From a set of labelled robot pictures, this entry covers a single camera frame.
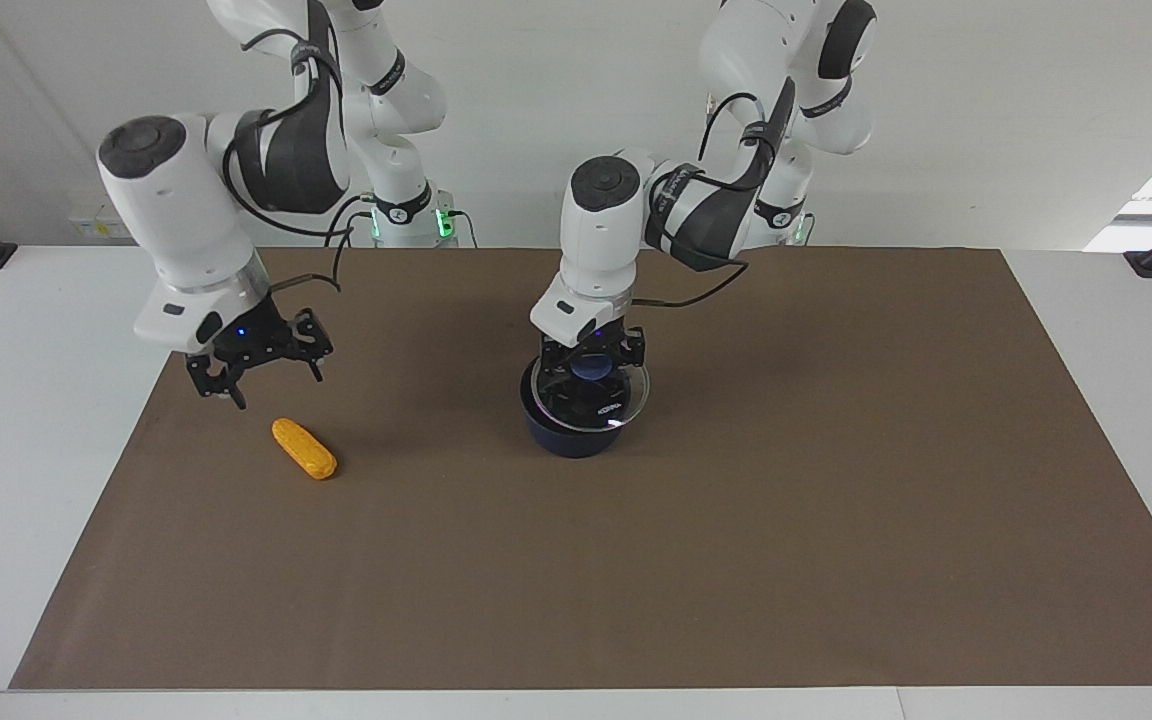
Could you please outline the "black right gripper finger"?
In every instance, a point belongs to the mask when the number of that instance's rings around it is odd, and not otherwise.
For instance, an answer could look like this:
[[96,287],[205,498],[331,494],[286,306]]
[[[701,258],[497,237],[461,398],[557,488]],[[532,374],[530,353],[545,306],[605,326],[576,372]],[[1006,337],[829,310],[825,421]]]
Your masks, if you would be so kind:
[[314,310],[298,311],[298,342],[303,363],[311,370],[314,381],[323,382],[321,365],[333,354],[334,346]]
[[238,410],[247,410],[247,397],[238,388],[244,370],[241,366],[221,365],[219,372],[211,373],[211,357],[188,357],[188,376],[198,395],[200,397],[229,397]]

